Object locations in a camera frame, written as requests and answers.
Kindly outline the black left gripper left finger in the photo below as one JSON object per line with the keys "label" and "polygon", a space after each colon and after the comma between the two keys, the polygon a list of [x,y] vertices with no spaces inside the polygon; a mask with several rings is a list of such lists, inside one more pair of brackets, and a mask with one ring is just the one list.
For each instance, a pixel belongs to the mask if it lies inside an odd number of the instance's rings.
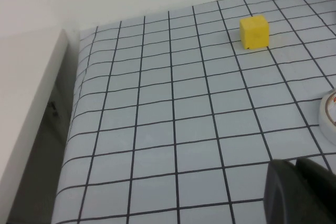
{"label": "black left gripper left finger", "polygon": [[266,223],[306,223],[310,203],[305,181],[295,166],[271,161],[264,192]]}

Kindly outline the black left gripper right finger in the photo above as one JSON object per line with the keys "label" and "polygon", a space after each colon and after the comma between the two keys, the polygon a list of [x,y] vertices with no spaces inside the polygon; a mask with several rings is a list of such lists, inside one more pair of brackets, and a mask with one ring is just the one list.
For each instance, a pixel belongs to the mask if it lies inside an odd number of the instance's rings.
{"label": "black left gripper right finger", "polygon": [[299,158],[295,164],[316,198],[321,211],[335,223],[335,174],[308,158]]}

